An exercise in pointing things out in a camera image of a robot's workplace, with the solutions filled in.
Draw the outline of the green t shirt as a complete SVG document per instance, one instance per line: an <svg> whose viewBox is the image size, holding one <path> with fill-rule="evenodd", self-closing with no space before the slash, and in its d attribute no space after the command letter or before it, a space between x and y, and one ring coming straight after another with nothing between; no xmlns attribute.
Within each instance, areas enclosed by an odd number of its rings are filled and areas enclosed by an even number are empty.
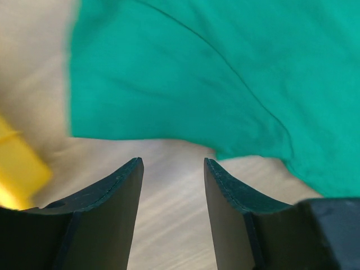
<svg viewBox="0 0 360 270"><path fill-rule="evenodd" d="M74 137L262 156L359 196L358 1L80 1Z"/></svg>

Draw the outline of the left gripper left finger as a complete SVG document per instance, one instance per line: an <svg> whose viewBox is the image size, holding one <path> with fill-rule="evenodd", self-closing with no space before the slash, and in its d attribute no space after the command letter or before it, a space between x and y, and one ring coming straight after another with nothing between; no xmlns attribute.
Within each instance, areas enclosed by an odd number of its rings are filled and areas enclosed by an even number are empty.
<svg viewBox="0 0 360 270"><path fill-rule="evenodd" d="M143 171L137 157L45 208L2 208L1 268L126 269Z"/></svg>

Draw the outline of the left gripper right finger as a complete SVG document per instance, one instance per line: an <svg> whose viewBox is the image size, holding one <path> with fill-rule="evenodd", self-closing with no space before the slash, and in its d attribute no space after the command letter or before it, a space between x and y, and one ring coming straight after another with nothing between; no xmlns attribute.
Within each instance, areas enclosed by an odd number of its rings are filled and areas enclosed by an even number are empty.
<svg viewBox="0 0 360 270"><path fill-rule="evenodd" d="M358 269L359 199L289 205L204 160L218 269Z"/></svg>

